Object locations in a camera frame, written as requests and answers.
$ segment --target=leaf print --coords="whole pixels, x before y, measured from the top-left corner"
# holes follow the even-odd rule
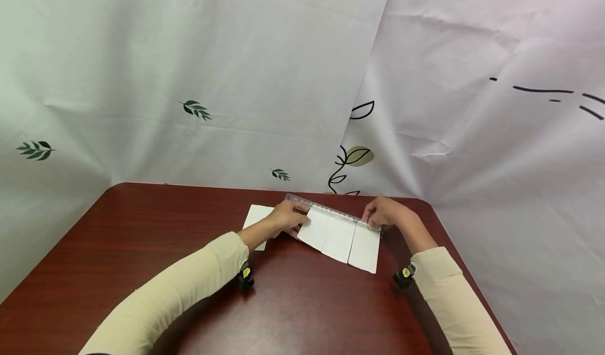
[[[354,167],[370,163],[374,159],[374,153],[366,147],[353,147],[347,152],[347,164]]]
[[[200,117],[200,115],[202,115],[202,119],[204,119],[204,121],[212,120],[212,117],[210,117],[210,113],[206,112],[206,108],[200,105],[197,101],[188,100],[184,103],[182,101],[179,101],[179,103],[183,105],[183,109],[188,114],[195,115],[198,118]]]
[[[346,175],[334,176],[334,177],[332,177],[332,179],[330,179],[330,183],[332,183],[332,184],[338,184],[338,183],[341,183],[346,178],[347,178]]]
[[[351,120],[361,120],[365,117],[369,116],[374,111],[374,101],[370,101],[369,103],[362,104],[353,108],[351,111]]]
[[[46,141],[32,141],[32,145],[24,142],[23,147],[19,147],[17,150],[23,151],[19,153],[20,155],[28,155],[28,160],[39,158],[38,161],[47,159],[50,153],[55,151]]]
[[[47,159],[50,156],[50,152],[44,152],[43,156],[40,157],[39,160],[36,161],[43,161],[45,159]]]
[[[282,169],[271,170],[271,175],[283,181],[290,180],[290,175],[288,175],[288,173],[283,171]]]
[[[42,153],[43,152],[35,152],[32,155],[28,156],[27,159],[31,160],[31,159],[37,158],[37,157],[41,156]]]

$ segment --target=leaf pattern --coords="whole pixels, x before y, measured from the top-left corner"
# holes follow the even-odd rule
[[[55,151],[55,149],[51,148],[46,141],[32,141],[31,145],[24,142],[23,147],[16,149],[22,151],[19,153],[20,155],[28,155],[28,160],[37,159],[37,161],[47,159],[50,156],[50,153]]]
[[[184,111],[187,112],[189,115],[195,115],[198,118],[201,115],[204,121],[212,120],[212,117],[210,113],[208,113],[207,109],[195,100],[188,100],[184,103],[182,101],[179,101],[179,103],[183,105]]]
[[[347,164],[354,167],[370,163],[374,159],[374,153],[366,147],[353,147],[347,152]]]
[[[274,177],[281,179],[283,181],[289,181],[290,180],[290,175],[288,175],[287,172],[283,171],[282,169],[274,169],[271,170],[271,175],[273,175]]]
[[[357,106],[355,108],[353,108],[353,111],[351,111],[351,120],[361,120],[361,119],[365,119],[367,116],[370,116],[370,114],[374,112],[374,101],[370,101],[369,103],[366,104],[362,104],[360,106]]]
[[[335,162],[335,164],[339,165],[339,168],[332,174],[328,181],[328,188],[330,188],[332,193],[337,193],[332,185],[342,183],[342,181],[347,178],[346,175],[337,175],[346,165],[359,167],[374,160],[374,153],[366,147],[353,147],[347,151],[341,145],[340,150],[342,155],[337,155],[337,160]],[[359,195],[359,193],[361,193],[361,191],[351,191],[345,193],[345,195]]]

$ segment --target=hand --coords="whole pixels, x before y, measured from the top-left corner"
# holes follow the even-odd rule
[[[286,232],[294,238],[298,239],[298,232],[295,230],[299,225],[309,225],[311,219],[301,213],[295,212],[294,209],[299,211],[309,211],[309,207],[298,201],[283,200],[277,204],[269,216],[265,217],[271,223],[274,228],[274,237],[281,232]]]
[[[377,231],[382,225],[405,225],[407,221],[414,220],[415,217],[418,218],[418,215],[405,205],[380,196],[366,205],[362,220],[368,223],[370,229]]]

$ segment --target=printed illustration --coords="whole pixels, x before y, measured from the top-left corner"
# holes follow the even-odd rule
[[[492,81],[498,81],[497,78],[491,77],[489,80]],[[519,90],[519,91],[524,91],[524,92],[538,92],[538,93],[574,93],[571,90],[560,90],[560,89],[537,89],[537,88],[527,88],[527,87],[521,87],[521,86],[513,86],[514,89]],[[594,95],[590,95],[589,93],[582,93],[582,96],[588,98],[588,99],[592,99],[593,101],[598,101],[599,103],[602,103],[605,105],[605,100],[596,97]],[[548,101],[554,101],[556,103],[560,103],[561,100],[560,99],[549,99]],[[599,120],[604,120],[605,117],[603,115],[600,115],[597,112],[594,112],[592,109],[585,107],[584,105],[580,105],[580,109],[584,112],[588,112],[590,115],[593,115],[594,117],[596,117]],[[605,107],[602,108],[602,112],[603,114],[605,114]]]
[[[207,109],[202,107],[202,105],[200,105],[195,100],[188,100],[184,103],[182,101],[179,101],[179,103],[183,105],[184,111],[187,112],[189,115],[195,115],[198,118],[200,117],[200,115],[202,115],[202,119],[204,119],[204,121],[212,120],[212,117],[210,117],[210,113],[208,113]]]
[[[351,116],[349,119],[365,119],[367,116],[370,116],[372,112],[374,112],[374,105],[374,100],[372,100],[368,103],[364,103],[362,105],[354,107],[353,111],[351,111]],[[340,167],[332,174],[330,180],[328,181],[328,188],[330,188],[330,191],[328,191],[328,193],[338,193],[334,189],[333,185],[342,183],[343,180],[347,178],[346,175],[337,175],[339,172],[342,171],[344,166],[351,165],[357,168],[374,160],[374,153],[366,147],[353,147],[349,149],[349,151],[347,151],[347,149],[343,148],[341,145],[340,150],[342,152],[342,155],[339,153],[337,155],[336,161],[336,164]],[[361,191],[350,191],[345,193],[345,195],[359,195],[359,193],[361,193]]]
[[[271,175],[286,182],[290,180],[290,175],[282,169],[271,170]]]
[[[19,147],[17,150],[23,151],[20,154],[28,155],[28,160],[37,159],[36,161],[43,161],[56,149],[51,148],[46,141],[32,141],[31,145],[24,142],[23,147]]]

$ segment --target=curtain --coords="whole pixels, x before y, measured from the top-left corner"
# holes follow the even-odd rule
[[[1,0],[0,301],[125,181],[431,203],[521,354],[605,348],[602,0]]]
[[[431,203],[520,354],[605,348],[604,10],[387,0],[328,179]]]
[[[112,185],[322,192],[385,2],[1,0],[0,301]]]

